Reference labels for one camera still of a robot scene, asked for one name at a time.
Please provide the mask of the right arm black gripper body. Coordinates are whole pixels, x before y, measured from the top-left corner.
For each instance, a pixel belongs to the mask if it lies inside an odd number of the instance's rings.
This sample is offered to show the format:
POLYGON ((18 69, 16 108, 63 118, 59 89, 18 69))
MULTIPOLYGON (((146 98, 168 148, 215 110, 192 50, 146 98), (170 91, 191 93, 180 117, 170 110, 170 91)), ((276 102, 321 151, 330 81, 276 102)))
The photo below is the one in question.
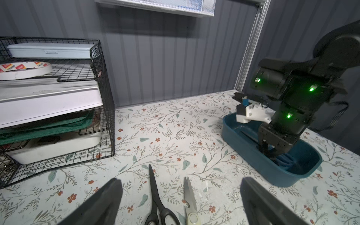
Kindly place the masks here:
POLYGON ((293 135, 288 133, 281 133, 274 128, 273 125, 262 123, 258 129, 258 149, 268 158, 275 158, 282 154, 288 153, 300 135, 307 127, 305 126, 299 134, 293 135))

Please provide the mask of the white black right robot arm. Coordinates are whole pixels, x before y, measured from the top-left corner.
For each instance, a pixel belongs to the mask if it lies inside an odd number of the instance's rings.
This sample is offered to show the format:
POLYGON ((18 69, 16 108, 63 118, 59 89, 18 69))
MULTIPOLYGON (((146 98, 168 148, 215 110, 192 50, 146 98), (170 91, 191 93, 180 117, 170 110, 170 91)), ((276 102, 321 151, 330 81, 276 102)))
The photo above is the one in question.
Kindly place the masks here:
POLYGON ((359 21, 322 37, 309 61, 262 59, 250 86, 281 104, 271 122, 258 130, 259 151, 270 159, 289 152, 320 107, 347 93, 340 78, 359 64, 359 21))

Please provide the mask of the large black scissors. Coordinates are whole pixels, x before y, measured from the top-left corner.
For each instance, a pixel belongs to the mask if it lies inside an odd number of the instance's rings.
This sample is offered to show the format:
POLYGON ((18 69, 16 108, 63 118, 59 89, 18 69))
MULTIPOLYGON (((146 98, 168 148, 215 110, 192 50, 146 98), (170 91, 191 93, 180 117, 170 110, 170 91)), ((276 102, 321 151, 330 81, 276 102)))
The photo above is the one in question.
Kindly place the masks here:
POLYGON ((176 215, 170 209, 166 208, 161 202, 154 171, 151 165, 149 165, 149 176, 151 185, 152 205, 151 212, 145 221, 145 225, 150 225, 151 223, 154 223, 155 225, 165 225, 167 216, 170 216, 174 220, 176 225, 180 225, 180 222, 176 215))

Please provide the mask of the cream kitchen scissors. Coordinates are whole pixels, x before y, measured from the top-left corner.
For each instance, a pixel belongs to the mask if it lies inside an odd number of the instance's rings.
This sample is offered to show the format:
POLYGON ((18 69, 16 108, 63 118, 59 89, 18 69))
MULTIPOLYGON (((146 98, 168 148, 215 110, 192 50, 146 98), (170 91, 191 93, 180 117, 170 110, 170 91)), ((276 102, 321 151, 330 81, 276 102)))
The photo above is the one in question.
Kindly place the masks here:
POLYGON ((198 214, 194 191, 189 177, 184 178, 184 198, 188 205, 186 206, 186 224, 201 225, 202 223, 198 214))

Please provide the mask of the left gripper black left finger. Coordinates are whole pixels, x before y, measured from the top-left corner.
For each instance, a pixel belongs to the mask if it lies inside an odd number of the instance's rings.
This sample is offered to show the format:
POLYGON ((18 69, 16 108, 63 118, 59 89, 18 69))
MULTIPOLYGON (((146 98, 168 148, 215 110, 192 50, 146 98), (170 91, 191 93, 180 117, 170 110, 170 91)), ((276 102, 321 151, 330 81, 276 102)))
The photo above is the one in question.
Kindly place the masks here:
POLYGON ((60 224, 114 225, 122 194, 121 180, 112 178, 60 224))

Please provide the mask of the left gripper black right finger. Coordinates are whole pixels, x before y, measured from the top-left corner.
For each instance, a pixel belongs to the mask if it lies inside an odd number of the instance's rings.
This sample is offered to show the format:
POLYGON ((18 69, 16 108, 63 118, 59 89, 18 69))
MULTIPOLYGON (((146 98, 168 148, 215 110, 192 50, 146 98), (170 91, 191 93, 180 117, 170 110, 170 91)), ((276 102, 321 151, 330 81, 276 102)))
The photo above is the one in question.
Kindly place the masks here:
POLYGON ((299 216, 251 177, 240 186, 244 211, 250 225, 305 225, 299 216))

